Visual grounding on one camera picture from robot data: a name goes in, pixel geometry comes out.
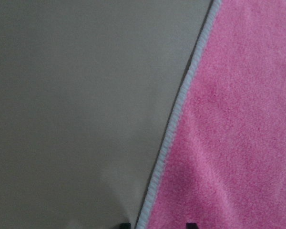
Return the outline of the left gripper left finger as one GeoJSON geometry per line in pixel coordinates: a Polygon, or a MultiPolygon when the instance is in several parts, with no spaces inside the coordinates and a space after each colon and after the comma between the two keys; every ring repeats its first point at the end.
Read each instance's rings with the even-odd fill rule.
{"type": "Polygon", "coordinates": [[[131,229],[131,223],[121,223],[120,224],[120,229],[131,229]]]}

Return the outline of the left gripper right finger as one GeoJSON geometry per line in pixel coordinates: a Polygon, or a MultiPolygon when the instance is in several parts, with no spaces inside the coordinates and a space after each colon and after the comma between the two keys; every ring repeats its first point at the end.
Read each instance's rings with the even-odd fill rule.
{"type": "Polygon", "coordinates": [[[197,229],[197,224],[193,222],[186,223],[186,229],[197,229]]]}

